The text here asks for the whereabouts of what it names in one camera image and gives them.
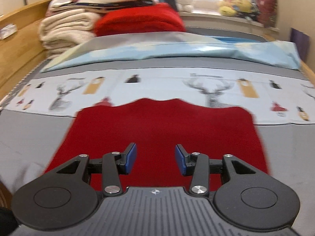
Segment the red mushroom print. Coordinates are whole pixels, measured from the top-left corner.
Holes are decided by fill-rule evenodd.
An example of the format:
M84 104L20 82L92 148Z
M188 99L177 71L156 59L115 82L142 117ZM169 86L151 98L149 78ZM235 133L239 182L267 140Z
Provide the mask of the red mushroom print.
M111 103L111 98L106 97L103 98L100 102L96 103L94 106L113 106L113 104Z
M277 102L273 102L272 105L273 106L271 108L271 111L276 112L277 115L280 116L280 117L285 117L286 116L285 112L287 112L288 109L280 106Z

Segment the dark red bag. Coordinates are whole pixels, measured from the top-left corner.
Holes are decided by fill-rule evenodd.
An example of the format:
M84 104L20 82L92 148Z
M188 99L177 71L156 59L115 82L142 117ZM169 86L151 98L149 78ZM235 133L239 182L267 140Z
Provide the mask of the dark red bag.
M260 11L257 20L264 27L275 27L277 19L277 0L257 0Z

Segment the red cloth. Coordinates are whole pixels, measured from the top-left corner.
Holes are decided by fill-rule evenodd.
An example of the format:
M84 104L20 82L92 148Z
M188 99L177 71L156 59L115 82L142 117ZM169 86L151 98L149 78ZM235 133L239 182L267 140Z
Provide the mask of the red cloth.
M179 14L167 3L112 11L94 26L97 36L166 31L186 32Z
M79 154L94 159L122 152L131 142L137 144L138 154L132 172L120 176L123 187L188 187L191 177L179 172L176 144L182 144L188 153L201 152L212 159L233 154L267 172L260 140L246 110L206 108L179 99L140 99L118 107L83 109L47 171ZM218 175L213 179L210 185L215 190L221 182ZM91 186L100 190L100 175L92 177Z

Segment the ribbed gray plate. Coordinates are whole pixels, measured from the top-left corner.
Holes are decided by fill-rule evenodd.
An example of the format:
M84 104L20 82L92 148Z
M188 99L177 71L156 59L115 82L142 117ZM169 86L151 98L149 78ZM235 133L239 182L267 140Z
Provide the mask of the ribbed gray plate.
M183 188L130 187L122 196L106 198L82 223L55 232L26 226L12 236L293 236L290 229L247 232L222 220L205 198L187 195Z

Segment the stack of blankets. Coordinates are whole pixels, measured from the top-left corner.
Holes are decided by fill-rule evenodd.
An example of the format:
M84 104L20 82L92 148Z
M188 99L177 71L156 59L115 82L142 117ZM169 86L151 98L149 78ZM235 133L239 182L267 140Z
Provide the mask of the stack of blankets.
M193 12L194 0L175 0L179 12Z
M95 37L94 25L105 13L122 8L155 5L158 0L52 0L39 37L53 59Z

